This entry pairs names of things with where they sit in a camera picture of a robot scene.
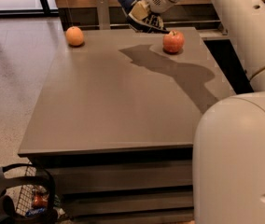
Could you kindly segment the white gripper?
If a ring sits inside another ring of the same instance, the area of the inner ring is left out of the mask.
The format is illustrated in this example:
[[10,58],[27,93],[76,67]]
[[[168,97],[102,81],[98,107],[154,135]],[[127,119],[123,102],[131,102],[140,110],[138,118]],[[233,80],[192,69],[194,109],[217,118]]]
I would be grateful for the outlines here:
[[150,9],[154,13],[163,13],[174,5],[174,0],[140,0],[136,2],[129,16],[136,20],[143,20],[150,14]]

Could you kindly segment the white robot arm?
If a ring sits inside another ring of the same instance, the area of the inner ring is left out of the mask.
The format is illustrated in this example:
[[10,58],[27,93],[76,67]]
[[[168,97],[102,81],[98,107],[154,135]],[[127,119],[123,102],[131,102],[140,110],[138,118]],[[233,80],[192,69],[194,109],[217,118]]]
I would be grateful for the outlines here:
[[[143,0],[139,20],[179,0]],[[211,0],[253,90],[213,105],[193,144],[195,224],[265,224],[265,4]]]

